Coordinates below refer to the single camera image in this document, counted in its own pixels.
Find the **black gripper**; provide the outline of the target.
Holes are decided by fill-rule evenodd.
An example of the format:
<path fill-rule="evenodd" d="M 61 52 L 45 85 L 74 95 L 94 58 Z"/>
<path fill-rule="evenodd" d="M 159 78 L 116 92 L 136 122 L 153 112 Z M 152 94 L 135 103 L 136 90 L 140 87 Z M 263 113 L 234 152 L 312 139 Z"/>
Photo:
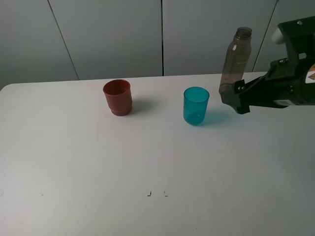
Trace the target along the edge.
<path fill-rule="evenodd" d="M 245 83 L 244 80 L 220 85 L 223 104 L 240 115 L 250 112 L 250 106 L 285 108 L 291 105 L 313 106 L 315 82 L 306 82 L 307 73 L 315 64 L 315 56 L 305 54 L 293 62 L 289 58 L 270 63 L 265 78 L 259 77 Z"/>

